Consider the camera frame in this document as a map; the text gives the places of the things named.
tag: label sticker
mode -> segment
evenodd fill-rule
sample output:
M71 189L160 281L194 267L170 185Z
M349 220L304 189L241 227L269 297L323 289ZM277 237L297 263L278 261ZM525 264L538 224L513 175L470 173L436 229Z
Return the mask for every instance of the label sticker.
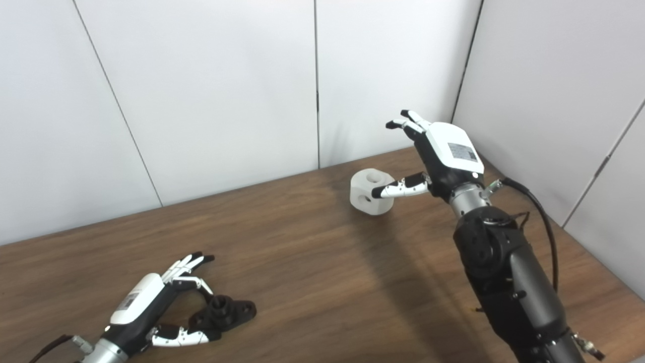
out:
M475 155L475 151L471 147L460 145L458 143L448 143L448 146L450 147L452 156L455 159L464 159L477 162L477 156Z
M123 301L119 304L119 307L117 307L117 311L127 310L130 307L130 305L132 305L132 302L134 301L134 299L137 298L138 294L139 293L134 293L126 296L125 299L123 299Z

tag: wooden tabletop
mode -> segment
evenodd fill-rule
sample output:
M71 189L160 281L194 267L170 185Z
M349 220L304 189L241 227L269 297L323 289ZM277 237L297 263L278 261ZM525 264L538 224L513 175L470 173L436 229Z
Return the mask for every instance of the wooden tabletop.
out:
M515 362L473 311L451 209L426 195L382 216L355 210L350 178L368 167L394 178L423 169L404 149L0 247L0 361L26 363L61 334L95 342L145 274L203 251L215 262L195 274L216 293L253 300L258 315L218 342L152 348L134 362ZM489 168L486 181L496 177ZM512 190L493 203L533 210ZM550 275L537 214L526 234ZM562 229L555 235L570 326L606 362L645 355L644 302ZM161 321L185 326L202 307L185 293ZM81 357L67 343L40 362Z

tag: robotic hand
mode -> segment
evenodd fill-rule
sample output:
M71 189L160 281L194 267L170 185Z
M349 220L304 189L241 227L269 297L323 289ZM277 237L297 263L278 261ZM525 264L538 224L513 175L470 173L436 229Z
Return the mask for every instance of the robotic hand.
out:
M199 266L214 259L196 252L176 261L161 276L157 273L146 275L119 304L110 317L110 325L94 347L77 335L63 335L45 347L31 363L68 339L85 353L81 363L123 363L150 346L191 346L220 339L222 332L251 320L257 311L251 301L213 296L204 280L190 276ZM206 300L206 308L189 319L188 329L158 324L179 293L187 290L200 292Z
M402 129L426 166L425 172L372 190L373 198L393 198L430 192L449 203L458 222L453 239L466 276L495 333L520 363L584 363L576 345L599 360L604 355L591 342L572 333L557 296L557 255L553 248L554 279L550 284L522 226L489 197L503 185L523 192L536 204L555 239L541 205L521 184L497 180L484 188L484 165L468 135L459 127L429 122L414 111L395 119L388 129Z

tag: white plastic block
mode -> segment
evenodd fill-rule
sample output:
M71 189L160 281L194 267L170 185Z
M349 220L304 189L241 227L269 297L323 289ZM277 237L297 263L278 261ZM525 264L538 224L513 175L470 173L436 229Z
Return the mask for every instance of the white plastic block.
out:
M352 176L350 203L359 211L378 216L389 211L394 204L393 198L372 198L372 189L394 182L388 173L377 169L363 169Z

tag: black cable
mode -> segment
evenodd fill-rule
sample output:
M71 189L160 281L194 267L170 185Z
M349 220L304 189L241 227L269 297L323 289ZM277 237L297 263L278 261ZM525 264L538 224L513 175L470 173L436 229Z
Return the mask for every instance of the black cable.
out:
M531 191L528 190L527 187L523 186L519 182L511 179L511 178L506 178L502 180L503 185L508 185L509 187L519 191L520 193L524 194L527 196L531 202L535 205L535 208L537 208L537 211L540 213L540 216L542 217L542 221L544 222L544 226L546 228L546 234L549 237L549 244L551 245L551 264L553 266L553 289L555 292L558 292L558 277L559 277L559 269L558 269L558 250L557 246L555 245L555 236L553 235L553 229L551 228L551 222L549 221L549 217L546 215L546 212L544 211L544 208L542 208L542 205L540 202L537 200L537 198L531 193Z
M43 349L38 352L38 354L29 361L29 363L35 363L36 360L39 360L43 355L49 353L50 350L53 348L60 346L62 343L65 343L66 341L70 340L73 337L73 335L61 335L60 337L56 338L53 342L47 344Z

